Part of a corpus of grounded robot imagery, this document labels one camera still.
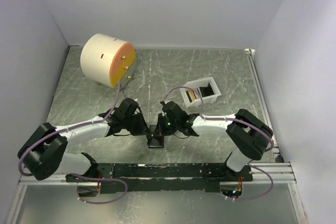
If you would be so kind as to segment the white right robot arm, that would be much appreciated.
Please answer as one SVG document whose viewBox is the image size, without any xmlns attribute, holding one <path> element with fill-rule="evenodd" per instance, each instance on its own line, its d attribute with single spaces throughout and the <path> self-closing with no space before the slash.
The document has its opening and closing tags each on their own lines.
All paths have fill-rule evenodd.
<svg viewBox="0 0 336 224">
<path fill-rule="evenodd" d="M 164 140 L 165 136 L 179 131 L 186 137 L 202 135 L 228 135 L 236 149 L 229 155 L 223 167 L 223 176 L 230 181 L 240 176 L 241 170 L 251 161 L 261 160 L 270 151 L 274 142 L 273 131 L 246 109 L 227 116 L 205 116 L 201 113 L 187 114 L 173 102 L 161 102 L 162 114 L 153 139 Z"/>
</svg>

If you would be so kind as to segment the black card holder wallet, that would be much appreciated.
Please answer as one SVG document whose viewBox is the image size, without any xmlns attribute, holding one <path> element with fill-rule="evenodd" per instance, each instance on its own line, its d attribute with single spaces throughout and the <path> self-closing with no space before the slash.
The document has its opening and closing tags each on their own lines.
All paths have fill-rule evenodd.
<svg viewBox="0 0 336 224">
<path fill-rule="evenodd" d="M 147 146 L 148 148 L 164 148 L 164 135 L 148 135 Z"/>
</svg>

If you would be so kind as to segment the white card tray box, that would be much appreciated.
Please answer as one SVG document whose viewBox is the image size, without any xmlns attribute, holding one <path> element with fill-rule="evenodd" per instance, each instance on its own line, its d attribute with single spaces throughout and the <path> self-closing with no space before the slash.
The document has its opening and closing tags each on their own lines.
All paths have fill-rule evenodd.
<svg viewBox="0 0 336 224">
<path fill-rule="evenodd" d="M 222 95 L 213 77 L 189 81 L 184 86 L 191 88 L 193 91 L 196 90 L 201 95 L 204 104 L 214 103 L 217 98 Z M 180 93 L 183 97 L 186 107 L 190 108 L 200 106 L 202 104 L 200 99 L 197 99 L 191 103 L 189 102 L 186 95 L 186 90 L 189 89 L 180 88 Z"/>
</svg>

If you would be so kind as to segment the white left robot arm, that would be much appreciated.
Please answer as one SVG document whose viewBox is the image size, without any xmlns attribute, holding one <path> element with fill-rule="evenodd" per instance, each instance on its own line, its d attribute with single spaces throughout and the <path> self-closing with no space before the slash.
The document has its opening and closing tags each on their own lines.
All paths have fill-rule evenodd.
<svg viewBox="0 0 336 224">
<path fill-rule="evenodd" d="M 60 167 L 65 167 L 64 156 L 68 150 L 80 143 L 116 135 L 126 130 L 132 136 L 151 136 L 139 104 L 130 98 L 122 100 L 116 108 L 96 117 L 66 126 L 41 124 L 18 151 L 19 168 L 25 166 L 34 176 L 44 180 L 53 175 Z"/>
</svg>

